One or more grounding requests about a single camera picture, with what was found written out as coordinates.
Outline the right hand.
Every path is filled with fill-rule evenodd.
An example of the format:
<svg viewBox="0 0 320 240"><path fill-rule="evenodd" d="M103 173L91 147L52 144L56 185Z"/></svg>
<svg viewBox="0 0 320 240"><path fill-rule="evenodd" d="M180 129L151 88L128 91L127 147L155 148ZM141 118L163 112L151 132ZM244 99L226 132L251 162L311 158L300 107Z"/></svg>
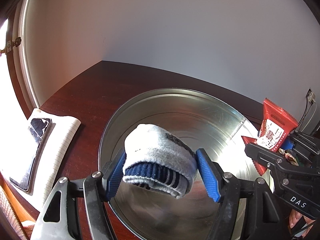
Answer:
<svg viewBox="0 0 320 240"><path fill-rule="evenodd" d="M296 210L289 215L291 234L298 239L319 239L319 219L312 220Z"/></svg>

